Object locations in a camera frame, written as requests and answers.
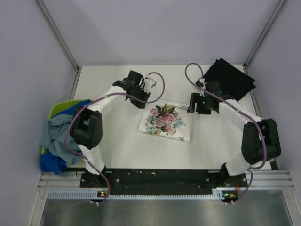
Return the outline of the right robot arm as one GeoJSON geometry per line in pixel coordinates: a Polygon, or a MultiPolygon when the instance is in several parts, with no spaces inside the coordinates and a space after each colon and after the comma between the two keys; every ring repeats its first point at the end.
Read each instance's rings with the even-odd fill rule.
{"type": "Polygon", "coordinates": [[[277,124],[273,119],[263,119],[243,108],[231,95],[221,91],[217,81],[206,83],[199,79],[195,85],[200,93],[192,93],[188,113],[211,114],[215,111],[231,121],[242,132],[241,151],[221,166],[219,179],[231,186],[237,176],[281,155],[277,124]]]}

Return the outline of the white floral t shirt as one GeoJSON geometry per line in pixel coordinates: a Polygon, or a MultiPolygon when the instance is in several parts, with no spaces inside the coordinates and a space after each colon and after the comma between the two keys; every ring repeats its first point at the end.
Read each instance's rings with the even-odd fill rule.
{"type": "Polygon", "coordinates": [[[159,100],[147,104],[138,131],[182,142],[191,141],[194,115],[185,104],[159,100]]]}

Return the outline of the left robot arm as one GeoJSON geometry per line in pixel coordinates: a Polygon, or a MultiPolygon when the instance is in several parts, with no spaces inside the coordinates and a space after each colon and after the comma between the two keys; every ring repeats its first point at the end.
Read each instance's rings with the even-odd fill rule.
{"type": "Polygon", "coordinates": [[[152,78],[131,70],[126,78],[114,82],[99,101],[75,110],[70,136],[79,146],[86,170],[92,173],[90,181],[95,186],[103,186],[107,180],[106,174],[102,172],[105,164],[99,150],[103,138],[103,117],[126,100],[138,109],[144,109],[156,83],[152,78]]]}

